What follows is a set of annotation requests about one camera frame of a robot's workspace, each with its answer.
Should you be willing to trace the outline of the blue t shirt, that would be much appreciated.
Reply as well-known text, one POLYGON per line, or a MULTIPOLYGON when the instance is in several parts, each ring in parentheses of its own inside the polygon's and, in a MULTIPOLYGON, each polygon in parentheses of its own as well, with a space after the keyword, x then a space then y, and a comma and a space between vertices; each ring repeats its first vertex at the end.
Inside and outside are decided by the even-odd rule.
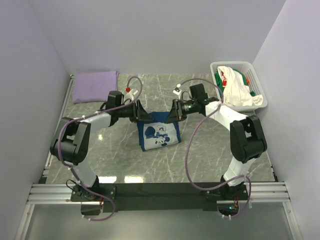
POLYGON ((138 121, 138 140, 143 152, 181 143, 178 122, 165 123, 169 112, 151 112, 151 121, 138 121))

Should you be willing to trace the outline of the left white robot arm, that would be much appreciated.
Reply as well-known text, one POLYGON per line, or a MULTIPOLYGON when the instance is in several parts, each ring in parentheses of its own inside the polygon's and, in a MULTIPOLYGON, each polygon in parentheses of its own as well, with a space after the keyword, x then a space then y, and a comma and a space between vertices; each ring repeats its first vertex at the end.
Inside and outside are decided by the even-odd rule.
POLYGON ((138 99, 125 104, 124 95, 113 90, 97 112, 80 118, 63 117, 51 141, 50 153, 70 169, 75 184, 82 188, 82 195, 88 201, 100 195, 99 177, 86 161, 90 136, 113 126, 120 118, 128 118, 133 123, 153 119, 138 99))

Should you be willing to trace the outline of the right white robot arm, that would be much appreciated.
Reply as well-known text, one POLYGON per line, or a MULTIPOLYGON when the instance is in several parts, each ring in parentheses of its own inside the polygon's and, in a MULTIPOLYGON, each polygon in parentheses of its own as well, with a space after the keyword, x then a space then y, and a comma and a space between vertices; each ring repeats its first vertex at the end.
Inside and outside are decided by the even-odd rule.
POLYGON ((251 165, 267 150, 267 141, 260 119, 256 115, 239 113, 215 97, 208 97, 203 84, 190 86, 191 99, 174 99, 166 118, 167 124, 184 121, 189 114, 199 113, 207 119, 213 119, 229 130, 232 160, 227 171, 221 177, 221 183, 213 187, 201 187, 187 177, 190 184, 200 191, 219 189, 222 198, 230 200, 237 189, 250 178, 247 172, 251 165))

